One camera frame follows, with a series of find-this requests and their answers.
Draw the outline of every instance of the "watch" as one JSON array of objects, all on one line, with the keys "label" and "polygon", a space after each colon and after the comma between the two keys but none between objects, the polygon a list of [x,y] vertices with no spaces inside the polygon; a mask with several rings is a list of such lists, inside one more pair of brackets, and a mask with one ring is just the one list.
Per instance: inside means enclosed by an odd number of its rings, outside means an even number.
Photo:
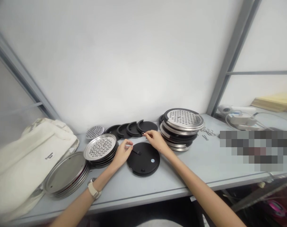
[{"label": "watch", "polygon": [[89,192],[91,193],[91,195],[93,196],[94,199],[98,199],[98,197],[101,195],[101,191],[97,191],[94,187],[93,187],[93,181],[95,181],[96,178],[92,178],[91,180],[89,180],[88,182],[88,189]]}]

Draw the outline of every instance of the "black printed logo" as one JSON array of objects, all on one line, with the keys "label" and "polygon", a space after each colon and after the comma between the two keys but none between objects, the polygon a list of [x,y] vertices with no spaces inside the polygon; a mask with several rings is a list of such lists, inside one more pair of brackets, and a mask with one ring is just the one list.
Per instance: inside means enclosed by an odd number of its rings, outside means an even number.
[{"label": "black printed logo", "polygon": [[45,160],[51,159],[53,156],[54,156],[54,155],[53,155],[53,152],[52,152],[51,154],[49,154],[49,155],[45,158]]}]

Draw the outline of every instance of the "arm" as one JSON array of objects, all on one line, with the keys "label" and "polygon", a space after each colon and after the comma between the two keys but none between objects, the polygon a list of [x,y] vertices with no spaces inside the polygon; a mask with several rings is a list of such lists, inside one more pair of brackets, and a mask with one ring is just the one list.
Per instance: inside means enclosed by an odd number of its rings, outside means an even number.
[{"label": "arm", "polygon": [[159,132],[151,130],[146,132],[144,136],[154,148],[169,160],[217,227],[245,227],[231,208],[175,155]]},{"label": "arm", "polygon": [[[93,187],[97,191],[101,191],[108,183],[111,177],[116,171],[126,162],[132,149],[133,143],[130,140],[125,139],[117,148],[115,157],[112,163],[106,168],[106,170],[93,182]],[[58,216],[50,227],[75,227],[84,217],[90,206],[94,202],[94,198],[86,189],[68,208]]]}]

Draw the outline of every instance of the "white wall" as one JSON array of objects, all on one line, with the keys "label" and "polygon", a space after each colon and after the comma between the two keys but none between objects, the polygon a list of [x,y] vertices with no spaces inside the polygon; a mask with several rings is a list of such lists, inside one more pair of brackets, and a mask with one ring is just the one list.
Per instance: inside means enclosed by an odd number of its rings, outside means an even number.
[{"label": "white wall", "polygon": [[78,133],[204,113],[242,1],[0,1],[0,32]]},{"label": "white wall", "polygon": [[44,117],[38,108],[3,117],[4,113],[31,104],[33,101],[0,61],[0,147],[20,138],[28,125]]},{"label": "white wall", "polygon": [[264,0],[234,71],[287,70],[287,0]]},{"label": "white wall", "polygon": [[287,75],[233,75],[220,104],[250,106],[261,96],[287,92]]},{"label": "white wall", "polygon": [[[261,1],[235,72],[287,70],[287,0]],[[287,92],[287,75],[234,75],[220,104],[249,106],[254,98]]]}]

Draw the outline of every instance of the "white watch strap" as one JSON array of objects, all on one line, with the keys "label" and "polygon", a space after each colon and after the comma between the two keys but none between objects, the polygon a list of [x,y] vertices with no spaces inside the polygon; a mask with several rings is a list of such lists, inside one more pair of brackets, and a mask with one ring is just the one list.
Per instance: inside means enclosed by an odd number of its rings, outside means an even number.
[{"label": "white watch strap", "polygon": [[98,197],[101,195],[101,191],[99,192],[93,187],[93,182],[88,184],[88,189],[94,199],[98,199]]}]

